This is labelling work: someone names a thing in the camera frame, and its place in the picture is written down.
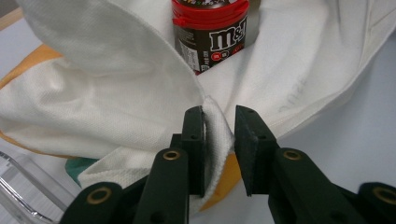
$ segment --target m&m's container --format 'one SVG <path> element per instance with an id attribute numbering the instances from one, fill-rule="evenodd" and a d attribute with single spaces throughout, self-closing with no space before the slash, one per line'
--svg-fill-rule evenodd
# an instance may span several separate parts
<path id="1" fill-rule="evenodd" d="M 245 46 L 248 0 L 172 0 L 175 46 L 199 75 Z"/>

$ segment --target orange fabric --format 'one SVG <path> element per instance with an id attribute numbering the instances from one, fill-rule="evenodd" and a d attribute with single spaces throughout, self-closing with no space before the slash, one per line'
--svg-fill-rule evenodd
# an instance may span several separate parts
<path id="1" fill-rule="evenodd" d="M 235 154 L 231 154 L 225 162 L 224 170 L 215 192 L 209 201 L 207 201 L 207 203 L 202 207 L 201 211 L 223 200 L 240 179 L 241 171 L 239 169 L 238 160 L 236 159 Z"/>
<path id="2" fill-rule="evenodd" d="M 59 58 L 59 57 L 62 57 L 62 55 L 60 53 L 56 52 L 55 50 L 51 49 L 50 47 L 48 47 L 46 45 L 41 45 L 40 47 L 35 49 L 32 53 L 30 53 L 25 59 L 23 59 L 22 62 L 20 64 L 18 64 L 17 67 L 15 67 L 11 72 L 9 72 L 5 77 L 3 77 L 0 80 L 0 90 L 3 87 L 5 87 L 10 81 L 12 81 L 14 78 L 22 75 L 29 68 L 31 68 L 39 63 L 42 63 L 44 61 Z M 23 146 L 19 142 L 15 141 L 14 139 L 3 134 L 1 131 L 0 131 L 0 137 L 15 146 L 28 149 L 30 151 L 33 151 L 34 153 L 46 154 L 39 150 L 35 150 L 35 149 L 31 149 L 31 148 Z M 60 155 L 51 155 L 51 156 L 72 158 L 70 156 L 60 156 Z"/>
<path id="3" fill-rule="evenodd" d="M 59 58 L 59 57 L 62 57 L 62 55 L 60 53 L 56 52 L 55 50 L 51 49 L 50 47 L 48 47 L 46 45 L 41 45 L 35 51 L 33 51 L 30 55 L 28 55 L 8 75 L 6 75 L 3 79 L 0 80 L 0 89 L 5 87 L 12 79 L 22 75 L 29 68 L 31 68 L 39 63 L 43 63 L 44 61 Z M 8 141 L 11 144 L 18 146 L 18 147 L 28 149 L 35 153 L 45 154 L 43 152 L 40 152 L 39 150 L 30 149 L 28 147 L 23 146 L 22 144 L 18 143 L 14 139 L 12 139 L 8 136 L 5 136 L 1 131 L 0 131 L 0 137 L 5 139 L 6 141 Z M 60 155 L 51 155 L 51 156 L 72 158 L 72 157 L 60 156 Z M 203 208 L 201 210 L 205 210 L 205 209 L 211 207 L 212 205 L 214 205 L 215 203 L 218 203 L 223 198 L 225 198 L 227 196 L 227 194 L 236 185 L 236 183 L 238 183 L 238 181 L 240 179 L 241 179 L 241 173 L 239 170 L 238 161 L 236 160 L 236 156 L 235 156 L 235 154 L 229 155 L 227 158 L 227 161 L 225 162 L 225 165 L 224 165 L 223 174 L 221 175 L 219 184 L 218 184 L 213 196 L 209 199 L 209 201 L 207 201 L 207 203 L 203 206 Z"/>

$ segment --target white fabric bag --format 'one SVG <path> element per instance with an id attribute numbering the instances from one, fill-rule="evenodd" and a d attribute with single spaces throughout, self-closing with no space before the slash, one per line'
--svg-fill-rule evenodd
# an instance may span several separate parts
<path id="1" fill-rule="evenodd" d="M 44 43 L 64 56 L 0 90 L 3 135 L 49 154 L 101 159 L 83 187 L 126 187 L 203 105 L 212 171 L 207 201 L 233 149 L 236 105 L 255 109 L 280 137 L 350 94 L 396 25 L 392 0 L 266 0 L 248 23 L 253 42 L 196 77 L 173 49 L 168 0 L 20 0 Z"/>

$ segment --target clear plastic container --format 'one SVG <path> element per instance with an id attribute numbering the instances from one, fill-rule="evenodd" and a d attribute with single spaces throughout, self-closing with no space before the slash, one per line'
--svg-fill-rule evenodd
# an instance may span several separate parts
<path id="1" fill-rule="evenodd" d="M 0 151 L 0 223 L 58 223 L 74 196 L 24 155 Z"/>

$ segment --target green object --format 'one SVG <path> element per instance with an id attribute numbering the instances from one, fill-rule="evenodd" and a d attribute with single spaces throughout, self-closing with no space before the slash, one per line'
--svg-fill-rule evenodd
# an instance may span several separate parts
<path id="1" fill-rule="evenodd" d="M 78 175 L 85 171 L 92 164 L 96 163 L 98 160 L 89 159 L 89 158 L 77 158 L 77 159 L 69 159 L 64 166 L 66 172 L 72 179 L 78 184 L 79 181 L 77 179 Z"/>

